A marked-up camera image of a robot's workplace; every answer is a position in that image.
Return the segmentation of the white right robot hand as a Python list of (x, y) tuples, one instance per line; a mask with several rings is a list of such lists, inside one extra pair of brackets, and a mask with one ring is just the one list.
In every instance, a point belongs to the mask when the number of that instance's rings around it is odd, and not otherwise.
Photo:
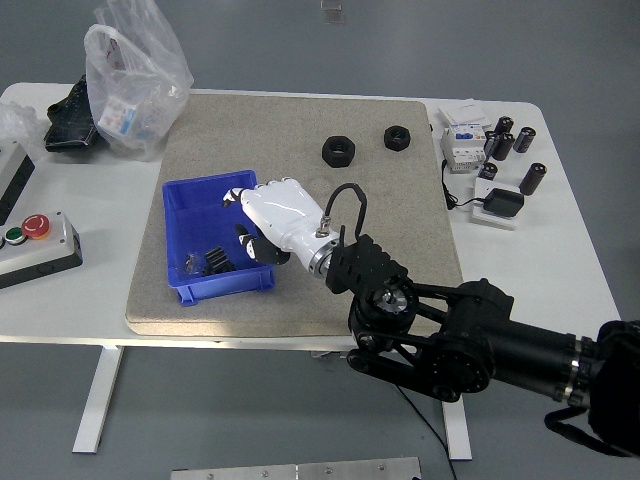
[(241, 205), (257, 229), (252, 235), (243, 225), (235, 226), (250, 258), (282, 265), (294, 254), (315, 275), (328, 264), (338, 235), (330, 229), (328, 215), (297, 180), (285, 178), (252, 189), (232, 188), (224, 195), (222, 206), (233, 203)]

